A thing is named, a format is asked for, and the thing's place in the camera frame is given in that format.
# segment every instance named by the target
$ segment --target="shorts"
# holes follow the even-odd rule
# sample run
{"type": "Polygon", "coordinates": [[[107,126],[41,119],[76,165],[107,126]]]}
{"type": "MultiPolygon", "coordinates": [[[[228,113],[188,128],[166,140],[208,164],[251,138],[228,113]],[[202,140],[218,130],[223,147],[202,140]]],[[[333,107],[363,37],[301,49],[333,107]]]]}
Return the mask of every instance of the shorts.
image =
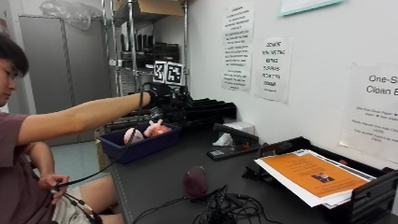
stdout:
{"type": "MultiPolygon", "coordinates": [[[[80,187],[68,189],[67,193],[75,198],[83,199],[80,187]]],[[[87,204],[80,205],[80,207],[91,209],[87,204]]],[[[71,203],[66,196],[62,197],[60,201],[56,203],[52,221],[58,221],[59,224],[90,224],[86,213],[71,203]]]]}

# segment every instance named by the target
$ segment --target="man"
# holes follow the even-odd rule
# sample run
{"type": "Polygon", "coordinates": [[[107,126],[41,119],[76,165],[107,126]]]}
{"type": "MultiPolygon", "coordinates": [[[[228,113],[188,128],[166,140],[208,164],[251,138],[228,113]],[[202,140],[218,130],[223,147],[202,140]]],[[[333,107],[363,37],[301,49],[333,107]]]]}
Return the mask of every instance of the man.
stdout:
{"type": "MultiPolygon", "coordinates": [[[[29,59],[22,48],[0,35],[0,107],[17,90],[15,79],[29,71],[29,59]]],[[[146,91],[143,95],[108,98],[78,105],[67,110],[43,115],[15,115],[0,113],[0,223],[38,224],[90,223],[70,197],[83,199],[86,211],[100,213],[118,205],[111,176],[72,189],[60,189],[55,194],[58,181],[66,183],[67,175],[54,171],[54,159],[48,146],[42,141],[94,130],[127,115],[143,105],[168,102],[170,94],[146,91]],[[33,166],[41,176],[35,176],[33,166]]],[[[102,216],[104,224],[124,223],[120,214],[102,216]]]]}

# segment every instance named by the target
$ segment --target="floor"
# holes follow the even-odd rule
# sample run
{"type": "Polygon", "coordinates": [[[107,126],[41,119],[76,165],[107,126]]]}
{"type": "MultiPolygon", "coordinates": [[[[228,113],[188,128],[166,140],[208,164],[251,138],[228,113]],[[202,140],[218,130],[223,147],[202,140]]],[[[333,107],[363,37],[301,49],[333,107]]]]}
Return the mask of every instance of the floor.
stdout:
{"type": "MultiPolygon", "coordinates": [[[[70,175],[70,181],[94,175],[100,171],[95,141],[52,147],[51,149],[55,159],[56,173],[70,175]]],[[[87,181],[96,179],[107,174],[108,173],[100,173],[82,183],[71,186],[75,187],[78,185],[82,185],[87,181]]]]}

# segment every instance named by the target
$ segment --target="cardboard box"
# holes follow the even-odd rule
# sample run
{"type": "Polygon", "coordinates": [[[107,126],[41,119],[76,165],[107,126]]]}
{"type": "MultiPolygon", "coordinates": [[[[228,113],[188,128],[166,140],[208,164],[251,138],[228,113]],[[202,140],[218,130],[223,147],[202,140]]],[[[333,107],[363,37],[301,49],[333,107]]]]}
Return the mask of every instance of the cardboard box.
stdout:
{"type": "MultiPolygon", "coordinates": [[[[114,10],[118,11],[127,0],[115,0],[114,10]]],[[[142,13],[154,13],[171,16],[184,16],[184,0],[134,0],[134,6],[140,7],[142,13]]]]}
{"type": "Polygon", "coordinates": [[[124,4],[127,4],[127,0],[115,0],[114,1],[114,10],[118,11],[124,4]]]}

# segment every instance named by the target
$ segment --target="maroon t-shirt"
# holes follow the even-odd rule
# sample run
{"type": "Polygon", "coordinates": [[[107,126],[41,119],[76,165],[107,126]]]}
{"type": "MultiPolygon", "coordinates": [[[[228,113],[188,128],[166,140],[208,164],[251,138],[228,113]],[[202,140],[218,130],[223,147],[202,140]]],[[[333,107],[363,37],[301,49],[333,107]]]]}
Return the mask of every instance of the maroon t-shirt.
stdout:
{"type": "Polygon", "coordinates": [[[27,115],[0,112],[0,223],[38,224],[52,218],[51,191],[42,189],[18,134],[27,115]]]}

